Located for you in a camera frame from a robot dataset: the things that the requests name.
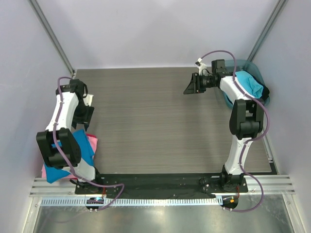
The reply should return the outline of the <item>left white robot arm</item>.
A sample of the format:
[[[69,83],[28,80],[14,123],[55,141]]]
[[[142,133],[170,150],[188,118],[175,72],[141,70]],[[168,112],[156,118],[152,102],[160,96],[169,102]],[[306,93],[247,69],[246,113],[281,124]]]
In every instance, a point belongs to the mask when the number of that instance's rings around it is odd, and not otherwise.
[[[44,165],[42,177],[48,183],[69,179],[77,194],[98,194],[103,189],[94,165],[97,137],[87,134],[94,107],[93,95],[79,79],[59,84],[50,123],[36,135]]]

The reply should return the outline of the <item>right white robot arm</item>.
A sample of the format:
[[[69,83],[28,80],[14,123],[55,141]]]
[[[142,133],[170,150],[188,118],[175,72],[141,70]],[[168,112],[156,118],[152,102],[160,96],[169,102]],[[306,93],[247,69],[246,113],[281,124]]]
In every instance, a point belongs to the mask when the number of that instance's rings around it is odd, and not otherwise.
[[[252,141],[262,132],[264,102],[248,92],[238,80],[235,71],[229,72],[224,60],[212,61],[211,71],[199,58],[195,63],[199,71],[191,75],[185,95],[201,94],[208,88],[221,89],[233,103],[229,120],[232,144],[229,156],[219,178],[203,178],[204,191],[235,192],[243,185],[243,166]]]

